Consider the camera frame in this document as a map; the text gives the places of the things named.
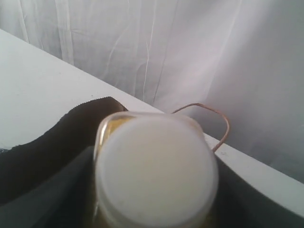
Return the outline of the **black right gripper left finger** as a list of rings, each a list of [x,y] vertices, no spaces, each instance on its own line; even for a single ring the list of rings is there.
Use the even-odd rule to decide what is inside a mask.
[[[88,147],[53,177],[29,193],[0,207],[2,228],[39,228],[59,208],[85,167],[92,161]]]

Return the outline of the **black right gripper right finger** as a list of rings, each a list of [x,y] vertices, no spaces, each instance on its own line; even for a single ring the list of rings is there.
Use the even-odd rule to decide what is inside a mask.
[[[219,182],[212,209],[216,228],[302,228],[298,216],[251,187],[217,158]]]

